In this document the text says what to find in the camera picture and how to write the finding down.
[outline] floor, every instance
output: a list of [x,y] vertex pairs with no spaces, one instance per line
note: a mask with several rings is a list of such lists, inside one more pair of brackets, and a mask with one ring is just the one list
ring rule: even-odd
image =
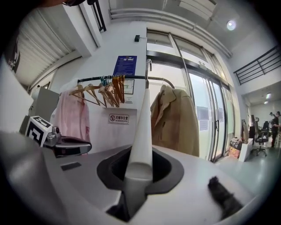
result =
[[281,149],[271,149],[269,146],[270,143],[264,146],[267,157],[262,152],[256,156],[254,152],[246,162],[239,162],[238,159],[227,156],[218,160],[216,165],[252,194],[257,195],[270,188],[281,172]]

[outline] poster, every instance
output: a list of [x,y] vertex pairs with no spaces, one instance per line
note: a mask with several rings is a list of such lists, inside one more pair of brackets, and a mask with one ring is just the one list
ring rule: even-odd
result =
[[137,56],[118,56],[113,75],[135,75]]
[[197,106],[197,119],[198,120],[209,120],[209,108]]
[[208,130],[208,121],[200,120],[199,121],[199,131],[207,131]]

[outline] ceiling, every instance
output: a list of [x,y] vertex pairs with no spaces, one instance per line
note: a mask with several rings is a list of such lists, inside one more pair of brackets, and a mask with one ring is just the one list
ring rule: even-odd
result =
[[[206,5],[209,0],[181,0],[184,2],[194,1],[200,6]],[[246,38],[252,31],[261,25],[258,16],[249,6],[240,1],[233,0],[212,0],[216,2],[211,18],[204,19],[198,14],[179,7],[180,0],[117,0],[117,8],[148,8],[163,10],[173,13],[197,23],[221,41],[228,50],[232,50],[241,40]],[[237,27],[234,31],[229,31],[227,22],[235,20]]]
[[50,65],[75,50],[68,38],[51,24],[46,9],[33,10],[22,21],[18,49],[20,60],[15,75],[26,86]]
[[267,93],[271,93],[271,98],[267,101],[274,102],[281,100],[281,81],[257,91],[244,95],[244,97],[251,103],[251,105],[263,104],[266,101]]

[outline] beige coat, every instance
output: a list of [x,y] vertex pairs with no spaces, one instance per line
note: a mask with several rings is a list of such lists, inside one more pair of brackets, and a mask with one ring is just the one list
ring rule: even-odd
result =
[[199,131],[191,97],[181,89],[161,87],[151,106],[152,144],[199,156]]

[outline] white sign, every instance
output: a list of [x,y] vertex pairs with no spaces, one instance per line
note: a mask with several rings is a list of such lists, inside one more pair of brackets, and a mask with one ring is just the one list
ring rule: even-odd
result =
[[133,97],[125,96],[125,103],[133,103]]
[[135,83],[135,80],[125,80],[124,94],[133,94],[134,83]]
[[129,124],[129,115],[110,114],[108,118],[108,123]]

